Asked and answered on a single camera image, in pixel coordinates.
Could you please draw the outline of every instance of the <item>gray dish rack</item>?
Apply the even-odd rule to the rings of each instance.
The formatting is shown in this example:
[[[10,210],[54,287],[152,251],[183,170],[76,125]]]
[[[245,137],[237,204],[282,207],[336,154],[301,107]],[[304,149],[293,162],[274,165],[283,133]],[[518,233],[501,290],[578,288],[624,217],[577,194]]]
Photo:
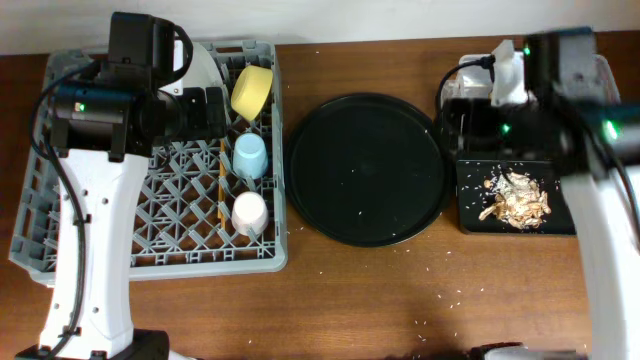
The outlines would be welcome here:
[[[228,103],[227,136],[221,140],[174,142],[167,167],[149,171],[136,209],[131,255],[131,280],[272,272],[287,262],[286,199],[282,167],[282,93],[275,47],[262,41],[200,42],[208,50],[224,80],[233,90],[247,65],[274,72],[271,94],[258,118],[248,122]],[[51,54],[44,86],[88,63],[92,51]],[[38,113],[36,134],[50,126],[47,110]],[[269,153],[269,169],[258,180],[237,178],[231,167],[235,139],[245,133],[260,135]],[[150,167],[165,156],[154,149]],[[259,236],[238,234],[231,225],[233,201],[244,191],[263,196],[270,223]],[[16,216],[9,259],[41,284],[55,282],[59,228],[58,177],[53,167],[30,151],[22,196]]]

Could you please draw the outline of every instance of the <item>yellow cup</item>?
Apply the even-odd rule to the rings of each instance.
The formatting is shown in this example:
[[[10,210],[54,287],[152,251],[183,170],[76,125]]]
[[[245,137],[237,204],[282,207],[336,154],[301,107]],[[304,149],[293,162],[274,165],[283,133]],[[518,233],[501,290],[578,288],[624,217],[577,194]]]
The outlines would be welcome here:
[[[271,69],[247,66],[242,70],[233,88],[231,107],[243,118],[249,121],[254,120],[269,96],[272,82]]]

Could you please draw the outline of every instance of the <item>wooden stick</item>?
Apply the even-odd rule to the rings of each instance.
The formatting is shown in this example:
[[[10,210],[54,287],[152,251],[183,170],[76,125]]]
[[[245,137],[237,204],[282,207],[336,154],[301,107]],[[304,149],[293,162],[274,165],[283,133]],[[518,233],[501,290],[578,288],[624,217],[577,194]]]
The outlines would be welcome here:
[[[224,153],[225,148],[224,148],[224,140],[220,140],[220,154]],[[221,178],[223,176],[227,175],[227,169],[224,168],[224,164],[222,163],[222,161],[220,162],[220,176],[218,178]],[[218,183],[218,202],[222,201],[224,202],[225,200],[225,193],[224,193],[224,189],[222,188],[222,186],[220,186],[220,183]],[[218,207],[218,219],[220,219],[220,228],[222,230],[226,231],[226,219],[224,218],[224,214],[222,213],[222,211],[220,211],[220,207]]]

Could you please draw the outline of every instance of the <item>wooden table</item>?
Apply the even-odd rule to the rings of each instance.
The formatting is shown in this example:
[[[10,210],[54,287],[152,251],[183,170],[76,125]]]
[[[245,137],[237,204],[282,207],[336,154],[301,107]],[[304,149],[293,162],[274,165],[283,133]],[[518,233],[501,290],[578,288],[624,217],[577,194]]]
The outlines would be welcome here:
[[[279,46],[285,134],[316,106],[352,92],[390,94],[433,115],[442,75],[501,39]],[[640,32],[598,36],[627,101],[640,100],[639,43]],[[38,341],[50,304],[51,290],[6,260],[45,63],[0,58],[2,359]],[[136,327],[166,330],[174,350],[205,359],[385,358],[501,341],[590,349],[576,238],[466,236],[452,206],[408,242],[360,249],[321,235],[291,207],[288,214],[282,271],[131,283]]]

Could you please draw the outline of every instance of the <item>black tray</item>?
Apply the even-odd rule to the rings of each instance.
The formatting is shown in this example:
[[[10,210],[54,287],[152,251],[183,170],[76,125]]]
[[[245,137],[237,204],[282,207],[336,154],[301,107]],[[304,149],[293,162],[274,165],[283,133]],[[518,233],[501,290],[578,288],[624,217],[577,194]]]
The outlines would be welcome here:
[[[320,106],[286,144],[287,196],[312,226],[340,242],[385,246],[411,238],[441,213],[452,166],[431,120],[381,94]]]
[[[507,161],[507,167],[519,174],[528,173],[538,181],[541,191],[548,193],[551,214],[542,217],[546,222],[537,229],[517,229],[489,215],[483,221],[480,212],[495,202],[495,195],[487,194],[484,180],[499,176],[498,160],[460,159],[456,162],[458,211],[460,228],[465,233],[556,234],[575,235],[576,230],[569,209],[564,202],[559,179],[549,161]]]

